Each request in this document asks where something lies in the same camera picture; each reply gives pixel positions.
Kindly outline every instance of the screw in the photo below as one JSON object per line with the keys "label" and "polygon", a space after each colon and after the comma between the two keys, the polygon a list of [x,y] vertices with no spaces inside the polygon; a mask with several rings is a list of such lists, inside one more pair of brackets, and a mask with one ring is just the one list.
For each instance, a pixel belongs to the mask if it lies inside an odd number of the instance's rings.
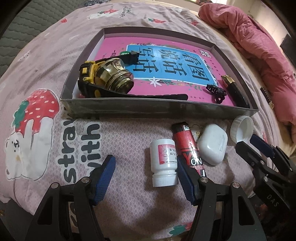
{"label": "screw", "polygon": [[200,181],[203,183],[207,183],[209,181],[209,179],[207,177],[201,177]]}
{"label": "screw", "polygon": [[82,181],[83,183],[88,183],[88,182],[89,182],[89,177],[83,177],[83,178],[81,179],[81,181]]}
{"label": "screw", "polygon": [[236,183],[236,182],[233,182],[233,183],[232,183],[232,186],[233,186],[234,188],[239,188],[239,187],[240,187],[240,185],[239,185],[238,183]]}
{"label": "screw", "polygon": [[55,188],[57,188],[58,186],[59,186],[58,183],[53,183],[50,187],[53,188],[53,189],[55,189]]}

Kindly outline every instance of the bottle label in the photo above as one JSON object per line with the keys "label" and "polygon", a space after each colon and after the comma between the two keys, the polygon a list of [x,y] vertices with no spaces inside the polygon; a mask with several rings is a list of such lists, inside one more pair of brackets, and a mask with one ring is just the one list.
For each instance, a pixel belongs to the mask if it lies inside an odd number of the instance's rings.
{"label": "bottle label", "polygon": [[171,144],[158,145],[159,164],[177,163],[176,147]]}

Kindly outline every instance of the white cap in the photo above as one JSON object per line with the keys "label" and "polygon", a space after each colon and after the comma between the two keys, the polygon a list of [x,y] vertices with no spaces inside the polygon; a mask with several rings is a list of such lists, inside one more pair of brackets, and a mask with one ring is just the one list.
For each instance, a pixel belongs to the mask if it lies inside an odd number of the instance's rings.
{"label": "white cap", "polygon": [[162,176],[162,177],[152,176],[152,184],[154,187],[166,187],[166,186],[178,185],[178,176],[177,175],[169,175],[169,176]]}
{"label": "white cap", "polygon": [[234,119],[230,128],[230,138],[235,143],[240,141],[248,142],[254,131],[253,120],[246,115],[238,116]]}

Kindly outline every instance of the black lighter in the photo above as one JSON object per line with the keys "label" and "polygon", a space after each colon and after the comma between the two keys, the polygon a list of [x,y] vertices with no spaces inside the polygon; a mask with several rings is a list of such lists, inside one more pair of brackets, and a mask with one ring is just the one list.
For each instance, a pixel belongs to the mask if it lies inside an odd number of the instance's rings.
{"label": "black lighter", "polygon": [[242,94],[241,90],[237,86],[236,82],[228,75],[221,75],[223,82],[226,85],[226,89],[230,96],[233,98],[235,104],[238,107],[250,108],[250,104]]}

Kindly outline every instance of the pill bottle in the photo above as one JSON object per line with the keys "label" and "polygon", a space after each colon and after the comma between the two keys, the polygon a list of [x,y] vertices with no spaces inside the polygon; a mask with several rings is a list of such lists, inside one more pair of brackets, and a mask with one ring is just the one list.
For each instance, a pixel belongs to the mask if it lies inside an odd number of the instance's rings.
{"label": "pill bottle", "polygon": [[178,184],[177,154],[175,142],[159,139],[150,143],[150,160],[153,187],[166,187]]}

